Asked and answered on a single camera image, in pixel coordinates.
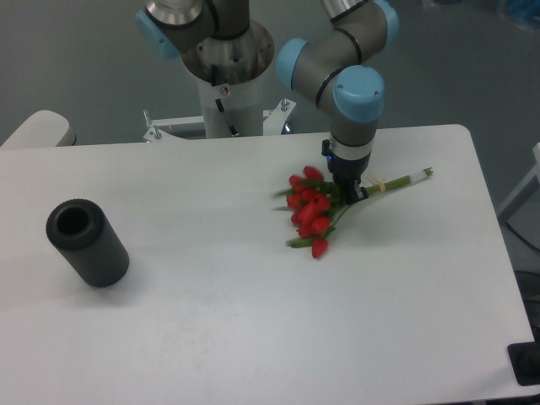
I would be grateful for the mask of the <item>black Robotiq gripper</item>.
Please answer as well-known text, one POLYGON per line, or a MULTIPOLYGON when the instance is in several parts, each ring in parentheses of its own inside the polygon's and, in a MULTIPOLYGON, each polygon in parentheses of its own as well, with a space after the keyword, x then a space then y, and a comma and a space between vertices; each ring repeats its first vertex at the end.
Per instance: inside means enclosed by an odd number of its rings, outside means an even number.
POLYGON ((321 155, 326 158, 327 169, 337 183, 340 203, 355 204, 368 198, 360 182, 370 161, 370 143, 348 147, 335 139, 325 139, 321 143, 321 155))

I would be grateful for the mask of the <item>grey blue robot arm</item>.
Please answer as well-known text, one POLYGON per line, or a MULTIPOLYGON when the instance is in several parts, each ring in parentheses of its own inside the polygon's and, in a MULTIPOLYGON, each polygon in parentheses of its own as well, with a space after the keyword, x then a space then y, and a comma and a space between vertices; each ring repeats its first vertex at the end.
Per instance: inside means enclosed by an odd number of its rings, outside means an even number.
POLYGON ((163 58, 180 58, 196 79, 208 138, 262 134, 261 80, 274 69, 331 118, 321 152, 342 200, 353 204, 366 198, 359 186, 386 96, 382 76, 366 62, 395 40, 399 20, 385 1, 323 6, 331 33, 317 43, 295 38, 280 49, 247 1, 149 1, 135 20, 163 58))

